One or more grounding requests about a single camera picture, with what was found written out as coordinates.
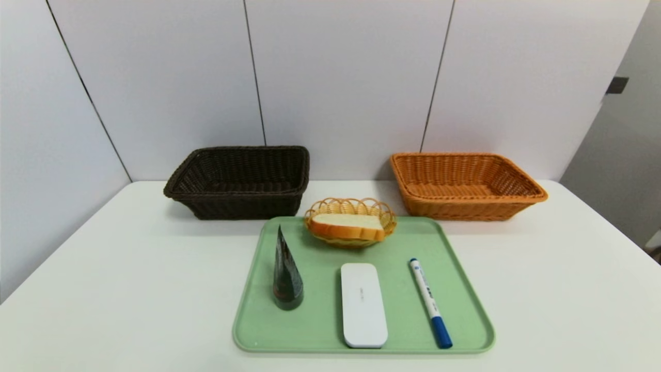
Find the white power bank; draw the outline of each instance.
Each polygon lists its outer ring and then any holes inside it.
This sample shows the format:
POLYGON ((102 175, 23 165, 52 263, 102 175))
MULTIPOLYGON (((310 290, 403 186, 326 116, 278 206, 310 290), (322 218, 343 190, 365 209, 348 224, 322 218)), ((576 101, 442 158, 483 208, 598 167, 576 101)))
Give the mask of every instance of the white power bank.
POLYGON ((344 341, 352 348, 380 348, 388 339, 388 328, 376 267, 345 263, 340 276, 344 341))

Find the blue marker cap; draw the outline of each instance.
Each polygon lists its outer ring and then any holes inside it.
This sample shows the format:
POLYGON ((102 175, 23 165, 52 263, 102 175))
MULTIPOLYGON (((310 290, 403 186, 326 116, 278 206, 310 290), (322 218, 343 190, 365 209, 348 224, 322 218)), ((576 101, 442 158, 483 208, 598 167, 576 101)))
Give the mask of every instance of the blue marker cap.
POLYGON ((440 316, 435 316, 432 318, 432 326, 434 327, 434 333, 436 335, 436 341, 441 349, 449 349, 452 347, 452 340, 450 335, 447 333, 446 325, 443 323, 443 319, 440 316))

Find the plastic tray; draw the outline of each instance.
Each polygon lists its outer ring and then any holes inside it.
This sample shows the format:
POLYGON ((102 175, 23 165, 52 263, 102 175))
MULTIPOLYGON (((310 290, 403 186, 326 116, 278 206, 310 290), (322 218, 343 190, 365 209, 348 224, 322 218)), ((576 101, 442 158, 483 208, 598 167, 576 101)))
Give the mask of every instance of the plastic tray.
POLYGON ((236 344, 245 351, 312 353, 481 353, 494 330, 457 257, 436 221, 399 217, 386 241, 364 250, 333 248, 312 236, 299 217, 269 220, 255 251, 234 321, 236 344), (301 306, 280 310, 272 299, 278 225, 292 251, 304 285, 301 306), (451 349, 439 349, 408 261, 425 269, 448 332, 451 349), (388 325, 381 349, 352 349, 342 335, 340 266, 376 266, 388 325))

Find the table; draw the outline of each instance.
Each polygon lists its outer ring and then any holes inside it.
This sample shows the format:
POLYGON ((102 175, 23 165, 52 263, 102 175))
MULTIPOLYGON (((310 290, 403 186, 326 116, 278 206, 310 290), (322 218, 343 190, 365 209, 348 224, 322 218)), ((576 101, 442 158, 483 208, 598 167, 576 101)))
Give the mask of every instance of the table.
MULTIPOLYGON (((656 371, 661 267, 563 186, 506 222, 440 222, 496 329, 479 355, 254 354, 231 327, 264 221, 128 185, 0 306, 0 371, 656 371)), ((325 197, 390 181, 311 181, 325 197)))

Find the toast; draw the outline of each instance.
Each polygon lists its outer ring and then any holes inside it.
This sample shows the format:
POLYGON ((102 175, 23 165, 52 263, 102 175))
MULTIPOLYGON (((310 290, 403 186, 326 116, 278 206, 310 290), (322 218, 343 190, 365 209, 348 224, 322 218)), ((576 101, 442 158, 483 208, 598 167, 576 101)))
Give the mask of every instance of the toast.
POLYGON ((324 238, 360 239, 382 242, 385 231, 378 216, 364 214, 317 214, 310 221, 310 232, 324 238))

